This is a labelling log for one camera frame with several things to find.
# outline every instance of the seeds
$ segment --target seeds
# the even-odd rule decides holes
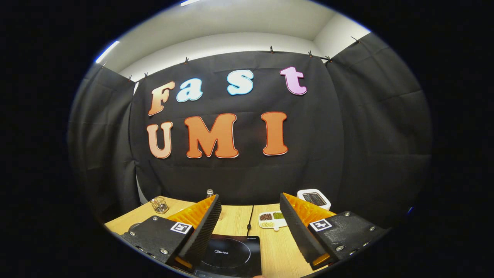
[[[275,219],[285,218],[281,212],[275,212],[275,213],[273,213],[273,216],[275,217]]]
[[[273,218],[271,217],[270,213],[266,213],[266,214],[261,215],[261,221],[271,220],[271,219],[273,219]]]
[[[261,227],[264,227],[264,228],[272,228],[274,226],[275,226],[275,224],[273,222],[264,222],[264,223],[261,223]]]

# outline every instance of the letter s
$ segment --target letter s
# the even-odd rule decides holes
[[[253,78],[254,74],[250,70],[232,71],[226,77],[226,81],[231,84],[226,90],[231,95],[250,93],[254,88],[254,82],[251,80]]]

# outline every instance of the blue letter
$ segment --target blue letter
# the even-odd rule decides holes
[[[202,95],[201,85],[203,82],[199,78],[192,78],[180,85],[181,90],[177,94],[178,102],[186,102],[188,100],[198,100]]]
[[[231,84],[226,90],[231,95],[250,93],[254,88],[252,78],[254,78],[254,74],[249,70],[232,71],[226,77],[226,81]]]

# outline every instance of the wooden table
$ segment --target wooden table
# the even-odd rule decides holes
[[[166,218],[194,204],[193,202],[164,198],[169,207],[169,210],[165,214],[154,212],[151,204],[147,202],[105,225],[109,230],[123,234],[128,231],[131,225],[142,222],[153,215]],[[251,210],[252,206],[221,206],[221,215],[213,233],[222,235],[247,235],[247,224]],[[259,227],[257,217],[260,213],[279,210],[280,204],[258,205],[254,206],[252,213],[252,221],[250,223],[252,228],[249,235],[256,235],[260,238],[262,274],[267,278],[299,278],[315,272],[305,262],[295,240],[291,236],[288,226],[280,228],[277,232],[273,229]]]

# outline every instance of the orange letter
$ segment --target orange letter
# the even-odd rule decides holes
[[[218,149],[214,154],[218,158],[234,158],[239,155],[233,142],[233,123],[237,120],[234,114],[221,114],[216,117],[211,132],[207,129],[201,117],[195,116],[185,119],[184,123],[189,128],[188,158],[201,158],[203,153],[199,150],[198,143],[211,157],[214,145],[218,141]]]
[[[158,131],[158,125],[148,125],[146,130],[148,131],[149,138],[149,149],[151,153],[157,158],[167,158],[171,153],[171,138],[170,138],[170,129],[173,126],[172,122],[164,122],[161,124],[161,128],[163,129],[163,137],[165,141],[165,146],[163,149],[158,148],[158,140],[156,139],[156,131]]]
[[[283,143],[283,121],[287,115],[283,112],[267,112],[261,115],[266,122],[266,147],[262,150],[265,155],[281,155],[288,152]]]
[[[163,111],[163,105],[161,105],[161,101],[165,103],[168,100],[168,95],[170,90],[175,88],[175,82],[168,82],[165,85],[154,89],[151,93],[153,94],[153,100],[151,101],[151,109],[149,110],[148,115],[153,116],[154,114],[158,114]]]

